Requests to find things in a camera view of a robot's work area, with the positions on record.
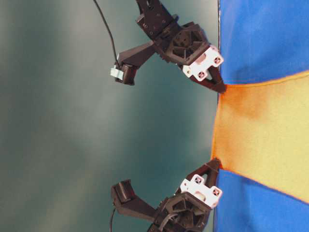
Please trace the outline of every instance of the black cable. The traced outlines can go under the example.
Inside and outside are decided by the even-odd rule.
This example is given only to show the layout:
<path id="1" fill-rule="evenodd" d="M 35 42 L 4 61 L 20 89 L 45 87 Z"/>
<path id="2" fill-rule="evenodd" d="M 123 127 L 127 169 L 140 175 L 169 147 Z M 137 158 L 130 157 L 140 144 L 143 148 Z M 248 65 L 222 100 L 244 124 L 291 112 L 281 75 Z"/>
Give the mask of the black cable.
<path id="1" fill-rule="evenodd" d="M 112 38 L 112 33 L 111 33 L 111 31 L 110 31 L 110 28 L 109 28 L 108 25 L 107 25 L 107 22 L 106 22 L 106 20 L 105 20 L 105 18 L 104 18 L 103 12 L 102 12 L 100 6 L 98 5 L 97 1 L 96 1 L 96 0 L 93 0 L 93 2 L 94 2 L 95 5 L 97 6 L 97 9 L 98 9 L 98 11 L 100 12 L 100 15 L 101 15 L 101 17 L 102 17 L 102 19 L 103 19 L 103 22 L 104 22 L 105 26 L 106 26 L 106 29 L 107 29 L 107 31 L 108 31 L 108 33 L 109 33 L 109 35 L 110 35 L 111 42 L 112 42 L 112 50 L 113 50 L 113 53 L 114 53 L 116 65 L 117 65 L 117 68 L 120 69 L 120 65 L 119 65 L 119 62 L 118 62 L 118 60 L 117 60 L 117 55 L 116 55 L 116 50 L 115 50 L 114 39 Z"/>
<path id="2" fill-rule="evenodd" d="M 112 218 L 114 217 L 115 211 L 116 211 L 116 208 L 114 208 L 112 210 L 112 216 L 111 216 L 111 219 L 110 219 L 110 232 L 112 232 Z"/>

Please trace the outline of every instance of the gray-green backdrop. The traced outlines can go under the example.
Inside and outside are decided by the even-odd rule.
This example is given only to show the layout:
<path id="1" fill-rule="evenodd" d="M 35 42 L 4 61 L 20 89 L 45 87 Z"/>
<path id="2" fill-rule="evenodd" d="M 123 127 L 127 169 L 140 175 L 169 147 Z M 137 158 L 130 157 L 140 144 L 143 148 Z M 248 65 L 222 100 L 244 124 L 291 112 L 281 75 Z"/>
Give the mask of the gray-green backdrop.
<path id="1" fill-rule="evenodd" d="M 117 52 L 147 42 L 134 0 L 98 2 Z M 217 0 L 162 2 L 217 44 Z M 111 185 L 130 178 L 155 207 L 209 160 L 216 93 L 157 55 L 117 84 L 113 62 L 92 0 L 0 0 L 1 232 L 107 231 Z"/>

